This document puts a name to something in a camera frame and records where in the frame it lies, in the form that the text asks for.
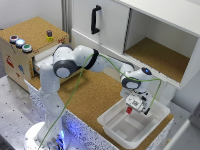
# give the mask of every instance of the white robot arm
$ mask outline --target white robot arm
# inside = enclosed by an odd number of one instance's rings
[[[91,57],[84,66],[84,63],[89,56]],[[85,69],[93,72],[101,72],[105,67],[116,69],[108,60],[110,60],[115,67],[125,75],[120,73],[122,86],[134,90],[134,92],[126,99],[126,104],[128,105],[127,113],[130,114],[132,109],[143,112],[144,114],[148,113],[152,100],[151,94],[146,91],[149,82],[138,80],[150,80],[152,78],[150,70],[141,68],[134,71],[134,66],[132,64],[122,62],[103,54],[99,55],[97,50],[85,46],[78,46],[73,50],[69,45],[63,44],[54,52],[53,64],[44,63],[40,66],[40,99],[47,109],[47,114],[45,124],[38,132],[36,140],[41,143],[44,135],[64,108],[64,104],[57,93],[60,88],[59,78],[67,78],[83,66]],[[43,142],[44,145],[48,145],[49,141],[55,141],[55,139],[57,139],[55,135],[60,136],[61,131],[62,123],[61,119],[59,119],[45,138],[45,141]]]

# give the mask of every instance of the black handle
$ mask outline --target black handle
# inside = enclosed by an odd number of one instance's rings
[[[101,10],[101,7],[96,5],[96,8],[92,10],[92,24],[91,24],[91,31],[92,34],[98,33],[100,30],[96,28],[96,12]]]

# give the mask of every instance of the green cable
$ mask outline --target green cable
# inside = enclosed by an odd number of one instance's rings
[[[54,121],[54,123],[51,125],[51,127],[49,128],[49,130],[47,131],[47,133],[46,133],[46,135],[44,136],[44,138],[43,138],[43,140],[42,140],[42,142],[41,142],[41,144],[40,144],[38,150],[40,149],[40,147],[41,147],[42,144],[44,143],[45,138],[47,137],[47,135],[49,134],[49,132],[51,131],[51,129],[53,128],[53,126],[56,124],[56,122],[57,122],[57,121],[60,119],[60,117],[62,116],[62,113],[64,112],[65,108],[67,107],[68,103],[70,102],[71,98],[73,97],[74,93],[76,92],[76,90],[77,90],[77,88],[78,88],[78,85],[79,85],[79,82],[80,82],[80,79],[81,79],[81,76],[82,76],[83,71],[84,71],[84,67],[85,67],[87,61],[88,61],[88,60],[90,59],[90,57],[92,57],[93,55],[94,55],[94,54],[91,54],[90,56],[87,57],[87,59],[86,59],[84,65],[83,65],[83,67],[82,67],[82,69],[81,69],[81,73],[80,73],[80,75],[79,75],[78,81],[77,81],[77,83],[76,83],[76,86],[75,86],[73,92],[71,93],[69,99],[67,100],[67,102],[66,102],[64,108],[62,109],[60,115],[58,116],[58,118],[56,119],[56,121]],[[155,81],[155,80],[159,80],[159,81],[160,81],[159,86],[158,86],[158,88],[157,88],[157,90],[156,90],[156,93],[155,93],[155,95],[154,95],[154,97],[153,97],[153,100],[152,100],[152,102],[151,102],[151,106],[152,106],[152,104],[153,104],[153,102],[154,102],[154,100],[155,100],[155,97],[156,97],[156,95],[157,95],[157,93],[158,93],[158,90],[159,90],[159,88],[160,88],[161,82],[162,82],[160,79],[137,80],[137,79],[129,78],[129,77],[127,77],[124,73],[122,73],[122,72],[121,72],[107,57],[105,57],[105,56],[103,56],[103,55],[101,55],[101,54],[99,54],[99,55],[100,55],[101,57],[105,58],[107,61],[109,61],[109,62],[115,67],[115,69],[116,69],[119,73],[121,73],[123,76],[125,76],[126,78],[128,78],[128,79],[130,79],[130,80],[134,80],[134,81],[143,81],[143,82],[144,82],[144,81]]]

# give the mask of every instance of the brown work surface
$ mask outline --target brown work surface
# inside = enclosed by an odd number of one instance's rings
[[[125,51],[125,53],[178,82],[181,82],[190,60],[188,57],[149,38],[144,38],[142,41]]]
[[[61,84],[58,94],[64,103],[67,102],[70,94],[72,93],[78,77],[79,75],[76,75]],[[39,76],[31,79],[29,83],[39,89]],[[97,122],[97,118],[101,114],[103,114],[121,99],[121,88],[122,86],[119,82],[103,72],[94,73],[90,71],[84,71],[80,85],[69,105],[67,106],[67,109],[69,109],[77,117],[105,137],[108,141],[117,146],[120,150],[125,150],[115,141],[109,138],[105,134],[102,126]],[[173,115],[168,115],[135,150],[145,150],[172,119]]]
[[[38,50],[52,42],[48,42],[46,31],[51,30],[53,33],[53,41],[56,41],[68,34],[40,17],[21,22],[17,25],[0,31],[0,36],[10,42],[10,36],[17,35],[20,39],[24,39],[30,44],[33,50]]]

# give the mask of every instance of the brown box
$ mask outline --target brown box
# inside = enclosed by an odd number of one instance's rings
[[[53,33],[53,41],[51,42],[47,41],[47,30],[51,30]],[[24,39],[26,44],[32,46],[33,51],[28,54],[23,53],[22,49],[10,44],[9,39],[12,35]],[[69,35],[40,17],[35,17],[0,31],[0,50],[6,74],[25,90],[28,90],[24,79],[28,81],[35,76],[32,64],[34,56],[59,43],[69,43]]]

